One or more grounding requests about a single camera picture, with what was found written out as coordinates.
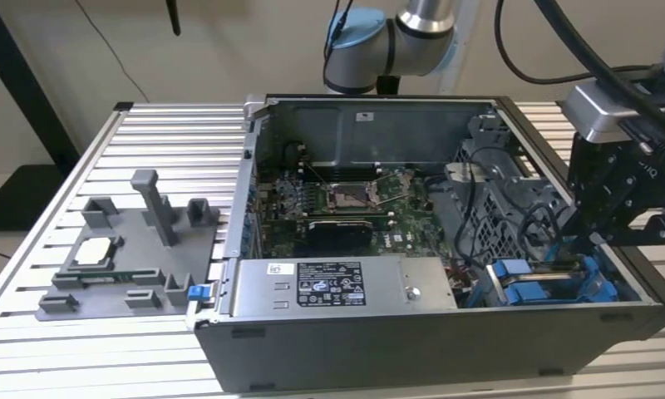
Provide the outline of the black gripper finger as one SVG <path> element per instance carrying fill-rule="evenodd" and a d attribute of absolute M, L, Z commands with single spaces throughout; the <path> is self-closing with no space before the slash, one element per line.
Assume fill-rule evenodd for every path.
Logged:
<path fill-rule="evenodd" d="M 581 136 L 573 138 L 568 178 L 576 210 L 565 222 L 565 234 L 574 237 L 574 252 L 590 252 L 598 242 L 614 241 L 628 229 L 636 188 L 630 150 L 628 141 L 597 144 Z"/>
<path fill-rule="evenodd" d="M 610 245 L 665 245 L 665 208 L 613 209 L 606 221 Z"/>

